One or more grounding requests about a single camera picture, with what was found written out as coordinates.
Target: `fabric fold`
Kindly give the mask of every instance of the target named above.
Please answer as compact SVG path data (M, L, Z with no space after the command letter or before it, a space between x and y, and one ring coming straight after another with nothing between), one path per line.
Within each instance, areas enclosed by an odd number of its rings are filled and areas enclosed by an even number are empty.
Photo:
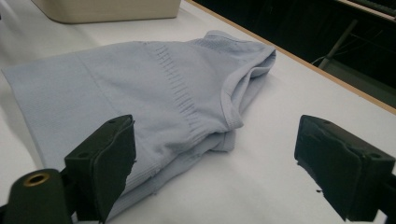
M113 217L190 169L208 150L233 149L241 113L275 48L211 31L188 42L127 42L4 69L43 164L102 123L132 114L136 160Z

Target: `white table surface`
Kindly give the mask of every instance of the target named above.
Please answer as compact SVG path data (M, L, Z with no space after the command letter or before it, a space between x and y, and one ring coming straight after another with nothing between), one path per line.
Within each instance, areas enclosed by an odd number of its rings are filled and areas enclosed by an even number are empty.
M182 1L176 19L66 25L29 0L0 0L0 68L133 40L186 41L221 30L254 38ZM209 153L108 223L344 223L293 158L302 114L327 119L396 156L396 116L279 52L238 130L235 150ZM40 168L11 88L0 75L0 204ZM383 223L378 214L375 223Z

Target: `white box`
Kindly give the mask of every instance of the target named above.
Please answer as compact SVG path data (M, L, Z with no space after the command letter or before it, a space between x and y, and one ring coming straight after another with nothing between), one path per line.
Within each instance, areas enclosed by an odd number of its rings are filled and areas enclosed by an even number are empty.
M180 0L32 0L50 19L62 23L174 18Z

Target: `light blue sweater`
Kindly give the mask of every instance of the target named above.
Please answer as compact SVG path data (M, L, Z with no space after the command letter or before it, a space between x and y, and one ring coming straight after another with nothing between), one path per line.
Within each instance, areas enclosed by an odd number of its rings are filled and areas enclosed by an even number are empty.
M132 114L137 163L114 216L195 164L233 148L240 113L274 47L220 31L189 42L129 42L4 69L41 159L64 156L106 120Z

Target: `screw hole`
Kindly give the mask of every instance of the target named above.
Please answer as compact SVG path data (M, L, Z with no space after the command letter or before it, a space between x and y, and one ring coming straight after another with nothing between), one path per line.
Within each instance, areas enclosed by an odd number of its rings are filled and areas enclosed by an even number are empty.
M37 186L37 185L40 185L40 184L46 182L49 178L50 178L50 175L47 173L30 175L25 179L25 181L23 182L23 185L26 187L34 187L34 186Z

